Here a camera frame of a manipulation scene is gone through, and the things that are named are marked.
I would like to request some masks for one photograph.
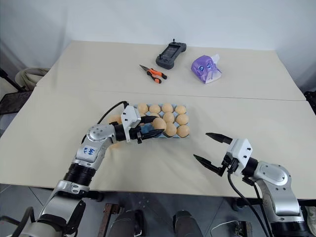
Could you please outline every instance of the tissue box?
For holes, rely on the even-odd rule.
[[[218,60],[218,54],[212,57],[203,55],[192,63],[191,70],[203,83],[213,82],[222,75],[222,72],[216,67]]]

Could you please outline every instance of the white table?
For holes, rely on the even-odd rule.
[[[236,196],[220,178],[193,157],[219,165],[227,145],[205,132],[248,138],[258,160],[284,165],[297,198],[316,198],[316,117],[306,101],[210,98],[104,92],[76,87],[38,86],[0,139],[0,182],[54,187],[67,172],[89,127],[120,100],[185,104],[191,134],[184,139],[121,142],[107,150],[91,188],[212,196]],[[240,191],[253,189],[234,178]]]
[[[297,88],[274,51],[187,47],[171,70],[159,67],[156,57],[166,45],[72,42],[38,86],[86,88],[111,92],[186,95],[226,98],[302,100]],[[202,55],[218,53],[222,78],[203,84],[191,71]],[[168,76],[154,83],[139,67],[153,67]]]

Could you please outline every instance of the white wall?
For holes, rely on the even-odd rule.
[[[315,0],[0,0],[0,47],[10,59],[1,66],[11,75],[51,67],[70,40],[172,38],[189,46],[275,49],[301,89],[316,86]]]

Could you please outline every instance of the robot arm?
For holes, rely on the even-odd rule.
[[[136,108],[127,105],[121,115],[122,124],[97,124],[92,126],[80,145],[68,172],[60,180],[51,196],[43,206],[39,218],[31,223],[19,226],[13,237],[63,237],[74,234],[80,224],[89,185],[95,172],[101,165],[105,152],[112,144],[124,141],[142,140],[160,135],[163,130],[149,133],[141,132],[140,123],[152,122],[156,117],[140,117]]]
[[[299,203],[291,189],[291,175],[279,164],[258,162],[250,157],[252,147],[247,139],[232,139],[222,134],[207,133],[218,142],[229,144],[222,167],[216,167],[210,161],[194,155],[206,168],[222,176],[228,173],[243,175],[247,184],[256,182],[262,192],[263,207],[270,222],[272,233],[276,237],[307,237],[307,228]]]

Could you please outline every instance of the black handheld controller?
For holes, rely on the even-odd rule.
[[[171,69],[174,66],[174,60],[178,55],[186,51],[187,45],[185,43],[171,42],[168,47],[156,58],[156,63],[162,68]]]

